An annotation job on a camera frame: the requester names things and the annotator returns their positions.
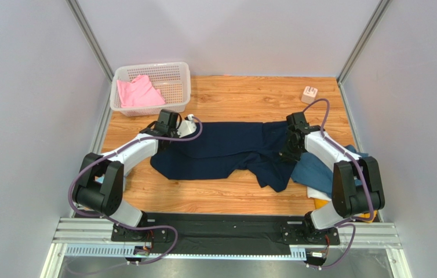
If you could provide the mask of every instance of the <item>pink towel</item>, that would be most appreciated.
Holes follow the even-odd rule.
[[[165,104],[160,90],[155,90],[148,75],[138,75],[131,82],[117,80],[121,107],[146,107]]]

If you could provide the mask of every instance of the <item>wood grain surface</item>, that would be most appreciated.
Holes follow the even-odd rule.
[[[317,98],[330,100],[325,129],[342,145],[354,143],[335,78],[193,76],[191,85],[191,101],[181,114],[194,114],[203,122],[285,120],[306,106],[300,100],[304,88],[315,87]],[[324,115],[324,103],[306,112],[312,125],[321,124]],[[157,115],[128,118],[114,112],[103,151],[128,142],[156,119]],[[306,187],[292,180],[280,193],[268,186],[260,188],[247,170],[236,170],[222,180],[168,180],[150,166],[150,159],[128,176],[124,199],[140,210],[159,212],[304,215],[314,209]]]

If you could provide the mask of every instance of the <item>yellow cloth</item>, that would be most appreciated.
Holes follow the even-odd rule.
[[[320,200],[320,199],[314,199],[314,200],[315,200],[315,208],[316,208],[316,209],[321,209],[324,205],[328,204],[328,201],[325,201],[325,200]],[[374,218],[376,217],[376,214],[377,214],[377,213],[378,213],[378,211],[375,210],[375,211],[374,211],[374,217],[373,217],[373,220],[374,220]],[[369,213],[364,213],[364,214],[362,215],[362,217],[369,217]]]

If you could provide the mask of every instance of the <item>laundry basket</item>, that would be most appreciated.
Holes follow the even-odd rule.
[[[121,107],[117,91],[117,80],[131,82],[138,75],[148,75],[154,88],[159,89],[165,99],[164,105],[147,107]],[[191,98],[190,68],[185,62],[128,65],[118,68],[112,80],[110,104],[113,111],[126,116],[159,114],[162,109],[183,112]]]

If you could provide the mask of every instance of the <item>blue towel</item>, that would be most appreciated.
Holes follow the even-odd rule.
[[[170,180],[227,178],[234,170],[249,170],[261,187],[280,192],[287,187],[295,163],[283,162],[279,151],[287,122],[203,123],[203,133],[189,142],[173,142],[150,164]]]
[[[367,157],[367,153],[356,152],[352,145],[345,148],[364,158]],[[312,153],[305,152],[301,155],[301,159],[297,162],[291,177],[298,184],[304,184],[326,193],[329,197],[332,196],[333,173]],[[356,180],[356,185],[360,185],[359,180]]]

